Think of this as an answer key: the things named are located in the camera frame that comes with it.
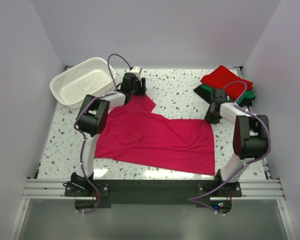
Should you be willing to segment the magenta pink t-shirt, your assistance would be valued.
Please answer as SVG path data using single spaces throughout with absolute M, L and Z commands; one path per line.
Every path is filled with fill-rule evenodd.
M 153 113 L 148 96 L 113 108 L 94 156 L 193 174 L 215 174 L 212 127 L 203 119 L 168 119 Z

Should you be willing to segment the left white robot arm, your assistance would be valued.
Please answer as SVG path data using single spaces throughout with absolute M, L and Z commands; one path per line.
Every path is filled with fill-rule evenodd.
M 128 104 L 133 96 L 145 96 L 146 78 L 136 72 L 126 72 L 116 89 L 102 96 L 88 94 L 84 97 L 74 129 L 82 134 L 83 143 L 79 155 L 80 173 L 74 172 L 70 179 L 77 182 L 76 191 L 89 196 L 94 190 L 91 182 L 94 175 L 94 148 L 106 127 L 109 111 Z

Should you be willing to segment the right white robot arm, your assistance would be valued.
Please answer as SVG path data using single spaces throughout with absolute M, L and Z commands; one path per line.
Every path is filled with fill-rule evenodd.
M 266 157 L 271 150 L 269 118 L 244 110 L 228 99 L 224 89 L 214 89 L 205 118 L 216 125 L 227 119 L 234 125 L 233 154 L 217 175 L 220 180 L 213 183 L 213 192 L 220 197 L 230 190 L 230 183 L 238 182 L 248 165 Z

